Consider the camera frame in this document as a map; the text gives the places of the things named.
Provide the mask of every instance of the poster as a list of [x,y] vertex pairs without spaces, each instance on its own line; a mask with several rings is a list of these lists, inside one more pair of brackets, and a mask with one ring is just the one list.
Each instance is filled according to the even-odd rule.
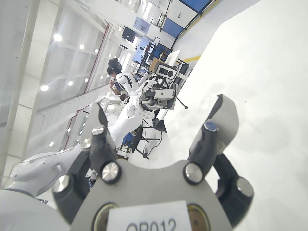
[[136,17],[136,20],[134,22],[134,28],[138,29],[139,31],[143,32],[144,34],[147,34],[150,29],[150,24],[144,20],[142,20],[139,17]]

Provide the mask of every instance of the white board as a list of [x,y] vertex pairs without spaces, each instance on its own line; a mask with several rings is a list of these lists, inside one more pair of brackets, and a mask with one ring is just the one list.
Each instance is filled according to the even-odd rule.
[[174,66],[176,63],[176,59],[179,56],[180,53],[180,49],[177,51],[174,51],[172,53],[170,53],[165,61],[166,64],[170,65],[170,66]]

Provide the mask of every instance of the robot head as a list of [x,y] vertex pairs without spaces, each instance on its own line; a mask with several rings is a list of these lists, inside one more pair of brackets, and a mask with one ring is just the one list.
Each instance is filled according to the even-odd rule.
[[122,65],[119,63],[117,58],[110,59],[108,62],[108,67],[111,68],[113,71],[120,71],[122,70]]

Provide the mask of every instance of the camera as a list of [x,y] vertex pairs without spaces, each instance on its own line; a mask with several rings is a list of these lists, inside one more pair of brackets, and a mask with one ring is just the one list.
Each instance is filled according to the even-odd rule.
[[157,62],[155,65],[154,73],[162,78],[174,80],[177,74],[177,70],[170,65],[162,62]]

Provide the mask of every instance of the label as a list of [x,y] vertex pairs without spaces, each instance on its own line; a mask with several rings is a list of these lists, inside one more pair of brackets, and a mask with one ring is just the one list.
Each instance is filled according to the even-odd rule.
[[191,231],[186,202],[112,209],[107,231]]

